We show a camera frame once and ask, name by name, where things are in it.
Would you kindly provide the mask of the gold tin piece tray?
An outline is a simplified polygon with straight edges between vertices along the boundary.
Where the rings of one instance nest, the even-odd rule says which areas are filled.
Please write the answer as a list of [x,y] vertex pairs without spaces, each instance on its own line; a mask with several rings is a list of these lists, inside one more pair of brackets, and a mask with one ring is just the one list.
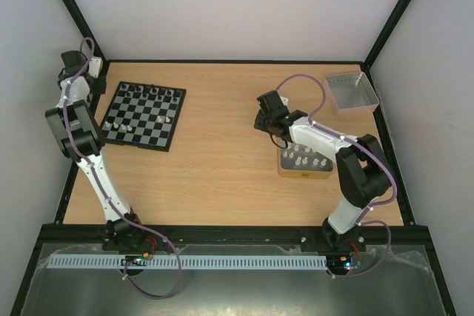
[[283,178],[326,179],[334,172],[329,158],[304,145],[289,143],[277,152],[277,170]]

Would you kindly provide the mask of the black grey chess board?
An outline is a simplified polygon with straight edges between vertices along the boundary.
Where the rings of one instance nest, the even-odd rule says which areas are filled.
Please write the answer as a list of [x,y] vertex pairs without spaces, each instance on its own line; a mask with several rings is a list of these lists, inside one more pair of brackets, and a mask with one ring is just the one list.
[[[169,151],[186,94],[185,89],[121,81],[101,122],[105,141]],[[156,120],[159,115],[163,118],[161,123]],[[166,117],[172,118],[172,122],[166,123]],[[119,124],[117,130],[113,129],[113,122]],[[121,124],[130,125],[133,131],[121,131]]]

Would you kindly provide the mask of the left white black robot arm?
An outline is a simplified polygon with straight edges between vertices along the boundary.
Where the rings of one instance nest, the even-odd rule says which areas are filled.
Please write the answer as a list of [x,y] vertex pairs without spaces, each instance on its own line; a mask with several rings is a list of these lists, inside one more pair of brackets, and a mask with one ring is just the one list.
[[60,99],[44,116],[62,154],[86,175],[101,204],[107,245],[137,250],[145,242],[145,233],[138,228],[138,216],[111,178],[101,152],[104,138],[87,103],[102,60],[86,56],[81,50],[62,53],[61,59],[64,67],[59,73]]

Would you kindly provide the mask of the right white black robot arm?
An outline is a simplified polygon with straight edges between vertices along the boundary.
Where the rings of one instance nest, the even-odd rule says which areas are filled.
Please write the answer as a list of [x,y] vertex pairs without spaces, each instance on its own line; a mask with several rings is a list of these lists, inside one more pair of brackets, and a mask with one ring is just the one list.
[[397,197],[398,187],[378,139],[369,134],[346,135],[314,121],[305,112],[290,112],[275,90],[260,95],[257,102],[257,130],[286,144],[314,149],[336,165],[342,198],[324,220],[322,237],[328,249],[340,250],[369,211]]

